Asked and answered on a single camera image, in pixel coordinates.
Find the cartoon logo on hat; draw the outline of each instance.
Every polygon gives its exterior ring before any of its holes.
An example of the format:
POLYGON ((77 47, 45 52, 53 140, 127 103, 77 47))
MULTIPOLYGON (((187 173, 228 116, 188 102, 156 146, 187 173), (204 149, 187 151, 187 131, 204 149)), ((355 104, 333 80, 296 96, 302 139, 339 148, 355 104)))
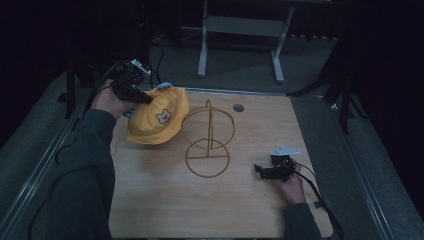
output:
POLYGON ((164 108, 162 114, 156 114, 156 118, 159 120, 160 124, 166 124, 171 119, 171 113, 168 109, 164 108))

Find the white part of controller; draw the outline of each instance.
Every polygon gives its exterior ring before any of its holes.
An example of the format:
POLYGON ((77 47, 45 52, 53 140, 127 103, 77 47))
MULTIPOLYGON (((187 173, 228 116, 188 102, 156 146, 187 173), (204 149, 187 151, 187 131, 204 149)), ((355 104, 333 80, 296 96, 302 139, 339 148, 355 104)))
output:
POLYGON ((277 150, 271 151, 271 155, 274 156, 284 156, 284 155, 293 155, 293 154, 299 154, 300 150, 295 148, 290 148, 281 145, 277 150))

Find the gray sleeve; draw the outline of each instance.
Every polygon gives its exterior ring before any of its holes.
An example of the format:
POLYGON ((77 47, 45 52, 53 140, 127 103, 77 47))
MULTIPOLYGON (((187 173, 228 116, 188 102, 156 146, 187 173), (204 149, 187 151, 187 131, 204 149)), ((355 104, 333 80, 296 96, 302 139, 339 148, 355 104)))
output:
POLYGON ((283 210, 284 240, 321 240, 321 233, 308 204, 299 203, 283 210))

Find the table leg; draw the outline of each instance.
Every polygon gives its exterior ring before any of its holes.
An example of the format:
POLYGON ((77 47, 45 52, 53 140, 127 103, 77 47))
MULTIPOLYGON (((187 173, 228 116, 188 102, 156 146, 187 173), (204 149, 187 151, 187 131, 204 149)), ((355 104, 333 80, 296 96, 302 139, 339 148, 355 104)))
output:
POLYGON ((206 59, 208 57, 207 46, 207 20, 208 20, 208 1, 203 1, 203 27, 202 27, 202 49, 200 50, 199 68, 197 70, 198 77, 204 77, 206 74, 206 59))
POLYGON ((281 69, 281 63, 280 63, 279 57, 280 57, 281 49, 283 48, 284 40, 286 39, 286 36, 287 36, 287 31, 289 30, 290 21, 293 16, 293 12, 294 12, 294 7, 290 7, 286 20, 283 26, 281 27, 281 35, 279 37, 278 46, 275 50, 271 51, 271 60, 272 60, 272 64, 274 65, 275 80, 280 83, 284 81, 284 77, 283 77, 283 71, 281 69))

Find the person's arm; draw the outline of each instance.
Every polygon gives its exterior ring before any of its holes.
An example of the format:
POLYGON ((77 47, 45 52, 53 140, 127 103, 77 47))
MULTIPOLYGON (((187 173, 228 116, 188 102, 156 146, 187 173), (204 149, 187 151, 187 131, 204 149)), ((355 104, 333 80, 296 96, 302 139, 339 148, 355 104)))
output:
MULTIPOLYGON (((301 166, 296 164, 296 171, 301 166)), ((271 180, 284 195, 289 207, 283 210, 285 231, 284 240, 321 240, 321 233, 306 203, 302 179, 293 174, 289 181, 271 180)))
POLYGON ((94 98, 77 140, 59 162, 47 199, 47 239, 112 239, 108 220, 115 171, 110 142, 116 120, 132 106, 119 101, 110 88, 94 98))

